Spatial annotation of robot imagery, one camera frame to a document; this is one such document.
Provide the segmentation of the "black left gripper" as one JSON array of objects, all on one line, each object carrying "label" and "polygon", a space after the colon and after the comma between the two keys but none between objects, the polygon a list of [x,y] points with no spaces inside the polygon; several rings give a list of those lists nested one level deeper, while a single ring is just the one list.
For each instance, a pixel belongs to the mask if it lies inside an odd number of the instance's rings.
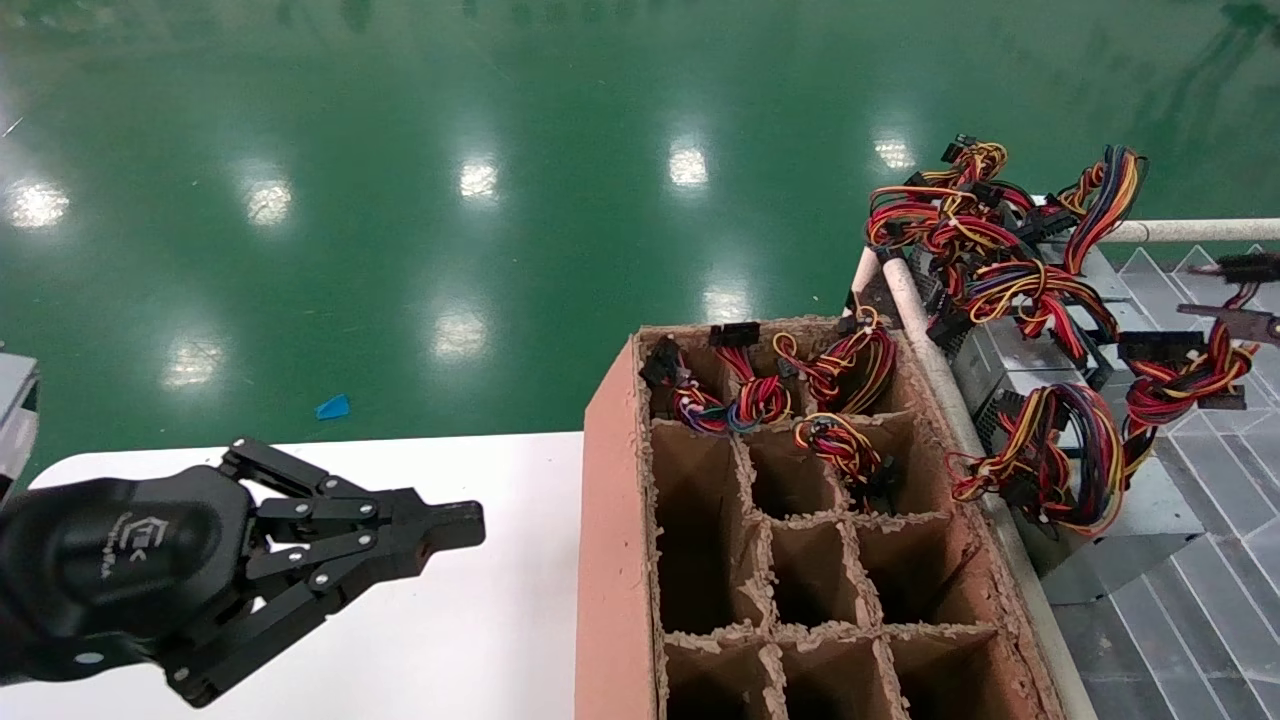
[{"label": "black left gripper", "polygon": [[[367,489],[252,438],[233,442],[220,473],[99,478],[8,501],[3,683],[79,680],[169,653],[169,687],[204,708],[375,584],[486,537],[477,501]],[[243,569],[253,501],[237,480],[276,493],[253,511],[265,533],[347,534]]]}]

